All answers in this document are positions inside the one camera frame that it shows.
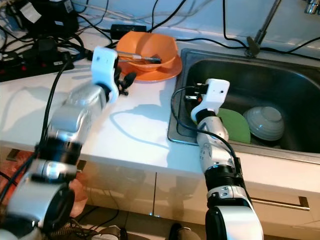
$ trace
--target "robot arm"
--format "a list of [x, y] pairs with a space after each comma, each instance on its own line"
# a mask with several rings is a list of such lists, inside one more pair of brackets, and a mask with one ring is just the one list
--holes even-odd
[[97, 47], [92, 83], [72, 91], [54, 112], [44, 146], [10, 198], [0, 226], [2, 240], [42, 239], [42, 232], [68, 221], [75, 200], [69, 182], [76, 177], [82, 145], [107, 103], [119, 96], [114, 78], [117, 58], [116, 51]]
[[[225, 101], [229, 82], [207, 80], [201, 104], [191, 112], [197, 128], [228, 141], [229, 135], [216, 116]], [[219, 139], [198, 133], [200, 162], [207, 186], [208, 211], [205, 216], [208, 240], [263, 240], [263, 230], [246, 191], [240, 159], [232, 156]]]

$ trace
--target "orange plate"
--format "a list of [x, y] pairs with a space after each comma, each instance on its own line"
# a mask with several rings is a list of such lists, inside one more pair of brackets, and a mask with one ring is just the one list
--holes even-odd
[[172, 68], [159, 67], [155, 71], [140, 71], [127, 62], [119, 62], [118, 65], [121, 67], [124, 75], [135, 72], [136, 80], [146, 82], [156, 82], [171, 79], [181, 73], [182, 70], [182, 61], [179, 55], [175, 57]]

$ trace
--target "white bowl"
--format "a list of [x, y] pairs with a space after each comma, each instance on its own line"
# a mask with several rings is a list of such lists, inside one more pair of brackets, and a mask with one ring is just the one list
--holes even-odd
[[243, 114], [250, 132], [256, 137], [267, 140], [279, 140], [285, 130], [281, 113], [271, 106], [257, 106]]

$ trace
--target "white wall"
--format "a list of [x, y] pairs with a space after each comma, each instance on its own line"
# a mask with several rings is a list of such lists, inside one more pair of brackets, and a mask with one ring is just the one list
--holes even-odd
[[[91, 5], [104, 8], [106, 0], [90, 0]], [[181, 0], [159, 0], [156, 12], [172, 12]], [[125, 12], [134, 16], [147, 15], [152, 12], [155, 0], [109, 0], [109, 10]], [[196, 6], [204, 0], [196, 0]], [[261, 28], [274, 0], [226, 0], [227, 33], [235, 36], [254, 37]], [[192, 4], [188, 0], [180, 12], [187, 12]], [[282, 0], [271, 22], [266, 40], [300, 44], [320, 36], [320, 15], [305, 14], [306, 2], [303, 0]], [[89, 14], [102, 14], [90, 9]], [[156, 22], [165, 19], [156, 18]], [[173, 18], [168, 24], [178, 22], [181, 17]], [[188, 17], [180, 23], [179, 28], [197, 31], [222, 33], [222, 0], [213, 0], [197, 15]]]

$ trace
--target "kitchen sink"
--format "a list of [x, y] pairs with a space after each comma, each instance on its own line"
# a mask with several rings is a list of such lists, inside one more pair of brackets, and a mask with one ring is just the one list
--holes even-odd
[[[251, 143], [230, 141], [238, 152], [276, 156], [308, 162], [320, 157], [320, 68], [248, 58], [185, 48], [181, 51], [182, 73], [176, 89], [205, 83], [209, 78], [230, 82], [222, 108], [243, 114], [246, 110], [270, 106], [284, 120], [284, 134], [278, 141], [264, 141], [251, 135]], [[196, 127], [190, 118], [194, 102], [177, 95], [174, 110], [185, 124]], [[168, 138], [196, 145], [197, 134], [171, 116]]]

